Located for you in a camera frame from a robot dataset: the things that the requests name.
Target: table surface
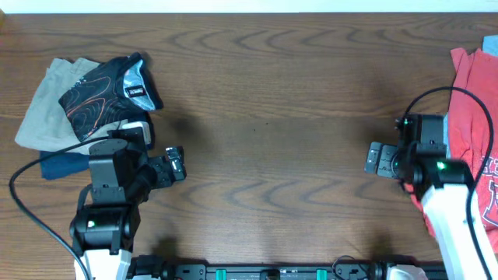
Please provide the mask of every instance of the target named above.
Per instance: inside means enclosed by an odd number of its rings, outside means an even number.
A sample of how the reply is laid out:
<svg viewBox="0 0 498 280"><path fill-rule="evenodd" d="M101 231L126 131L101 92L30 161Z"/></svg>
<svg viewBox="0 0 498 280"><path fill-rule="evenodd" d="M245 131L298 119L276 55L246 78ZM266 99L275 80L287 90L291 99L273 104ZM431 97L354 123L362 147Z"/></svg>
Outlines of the table surface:
<svg viewBox="0 0 498 280"><path fill-rule="evenodd" d="M185 182L140 206L134 255L220 263L325 263L407 254L440 260L393 180L363 172L394 118L454 78L450 49L498 33L496 14L11 15L0 35L0 278L71 279L72 259L14 205L12 173L37 152L14 138L53 58L147 53L164 102L156 147L183 145ZM448 95L415 110L443 113ZM64 238L83 172L38 166L19 196Z"/></svg>

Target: white plastic part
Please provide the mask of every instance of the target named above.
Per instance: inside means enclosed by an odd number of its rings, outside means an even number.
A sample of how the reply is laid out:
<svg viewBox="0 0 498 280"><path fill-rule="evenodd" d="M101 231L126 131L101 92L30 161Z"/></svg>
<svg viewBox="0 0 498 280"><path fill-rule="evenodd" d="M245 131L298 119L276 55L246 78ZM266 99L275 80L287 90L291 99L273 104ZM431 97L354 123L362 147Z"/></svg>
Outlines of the white plastic part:
<svg viewBox="0 0 498 280"><path fill-rule="evenodd" d="M464 184L445 184L443 188L432 186L423 195L423 210L436 234L448 278L486 279L468 230L465 214L467 195L468 188ZM472 199L471 214L489 272L493 278L498 278L498 263L482 225L476 194Z"/></svg>
<svg viewBox="0 0 498 280"><path fill-rule="evenodd" d="M130 128L141 128L143 131L143 139L146 142L146 145L150 144L150 127L146 121L134 121L132 123L123 124L121 129L130 129Z"/></svg>
<svg viewBox="0 0 498 280"><path fill-rule="evenodd" d="M386 280L427 280L423 269L413 265L398 264L388 269Z"/></svg>
<svg viewBox="0 0 498 280"><path fill-rule="evenodd" d="M86 250L80 258L93 280L125 280L132 262L132 253L119 250L111 255L108 249ZM75 261L76 280L85 280L85 275Z"/></svg>

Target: curved black cable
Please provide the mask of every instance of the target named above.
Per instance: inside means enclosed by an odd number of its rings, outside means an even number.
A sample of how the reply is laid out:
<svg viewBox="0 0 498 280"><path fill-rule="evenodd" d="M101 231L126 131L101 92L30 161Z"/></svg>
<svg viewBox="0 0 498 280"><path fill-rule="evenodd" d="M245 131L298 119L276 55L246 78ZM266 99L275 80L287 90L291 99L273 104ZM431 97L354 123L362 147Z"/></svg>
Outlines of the curved black cable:
<svg viewBox="0 0 498 280"><path fill-rule="evenodd" d="M32 161L31 163L28 163L25 166L21 167L19 170L17 170L12 175L12 177L10 178L10 181L9 181L10 196L12 197L12 199L14 200L14 202L17 204L17 206L19 207L19 209L21 209L21 211L24 212L24 214L26 214L28 217L30 217L30 219L32 219L35 224L37 224L40 228L42 228L44 231L46 231L48 234L50 234L50 236L52 236L55 240L57 240L75 258L76 262L79 264L80 268L82 269L83 274L85 275L85 279L86 280L90 280L90 275L89 275L88 271L86 270L85 265L79 259L79 257L76 254L76 252L71 248L71 246L69 246L69 244L67 242L65 242L62 239L61 236L59 236L53 229L51 229L49 226L47 226L47 224L45 224L44 222L42 222L36 215L34 215L23 204L23 202L17 196L16 188L14 186L14 181L16 180L16 178L22 172L26 171L28 168L34 166L37 163L41 163L42 161L50 159L50 158L52 158L54 156L59 156L59 155L63 154L64 152L70 151L72 149L76 149L76 148L81 147L83 145L86 145L86 144L89 144L89 143L92 143L92 142L97 142L97 141L100 141L100 140L105 140L105 139L107 139L107 137L94 138L94 139L91 139L91 140L88 140L88 141L85 141L85 142L81 142L81 143L76 144L76 145L72 145L72 146L70 146L68 148L60 149L57 152L54 152L54 153L52 153L52 154L50 154L48 156L44 156L44 157L41 157L39 159L36 159L36 160Z"/></svg>
<svg viewBox="0 0 498 280"><path fill-rule="evenodd" d="M477 253L477 257L479 258L479 260L481 262L482 269L484 270L486 277L488 279L491 279L491 273L489 272L488 266L486 265L486 260L484 260L484 256L482 255L481 247L479 246L477 236L475 235L474 222L472 221L472 213L471 213L472 196L474 195L475 189L477 188L477 183L479 182L479 179L482 176L482 172L484 172L484 168L486 167L486 163L488 162L489 157L491 156L491 150L493 149L493 142L494 142L493 120L491 118L491 114L488 111L488 108L486 108L486 105L476 95L474 95L474 93L471 93L466 89L462 89L462 88L459 88L456 86L441 86L439 88L435 88L435 89L431 89L429 91L426 91L425 93L416 97L410 103L410 105L406 108L406 111L403 114L402 120L406 119L406 116L408 115L409 111L412 109L413 105L415 105L415 103L417 103L419 100L421 100L424 96L427 96L431 93L435 93L435 92L438 92L441 90L456 90L458 92L464 93L467 96L470 96L481 107L482 111L484 112L484 114L486 116L486 120L488 121L488 126L489 126L488 148L486 149L486 154L484 155L484 160L482 161L481 167L479 168L479 171L477 172L477 176L475 176L474 185L472 186L471 190L468 190L467 201L465 203L465 214L467 216L468 230L470 231L472 242L474 243L475 252Z"/></svg>

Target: green marker strip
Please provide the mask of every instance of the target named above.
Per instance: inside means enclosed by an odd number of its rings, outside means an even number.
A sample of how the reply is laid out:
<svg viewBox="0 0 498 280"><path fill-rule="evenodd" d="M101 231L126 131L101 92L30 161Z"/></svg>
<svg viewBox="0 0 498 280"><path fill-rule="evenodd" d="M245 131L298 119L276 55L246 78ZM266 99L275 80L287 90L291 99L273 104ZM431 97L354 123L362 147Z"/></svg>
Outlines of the green marker strip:
<svg viewBox="0 0 498 280"><path fill-rule="evenodd" d="M317 269L317 280L327 280L327 271L324 269Z"/></svg>
<svg viewBox="0 0 498 280"><path fill-rule="evenodd" d="M225 269L216 269L216 280L226 280Z"/></svg>

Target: blue cloth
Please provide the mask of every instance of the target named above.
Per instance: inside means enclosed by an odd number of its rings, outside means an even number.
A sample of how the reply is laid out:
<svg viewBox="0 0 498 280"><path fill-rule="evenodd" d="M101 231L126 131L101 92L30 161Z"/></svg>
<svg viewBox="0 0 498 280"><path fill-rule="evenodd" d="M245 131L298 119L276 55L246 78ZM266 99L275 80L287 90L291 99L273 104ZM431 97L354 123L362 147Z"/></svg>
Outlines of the blue cloth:
<svg viewBox="0 0 498 280"><path fill-rule="evenodd" d="M482 51L498 56L498 35L486 36L482 41Z"/></svg>
<svg viewBox="0 0 498 280"><path fill-rule="evenodd" d="M40 158L54 152L40 151ZM78 152L66 152L44 160L41 165L41 176L47 180L55 180L88 169L89 156Z"/></svg>

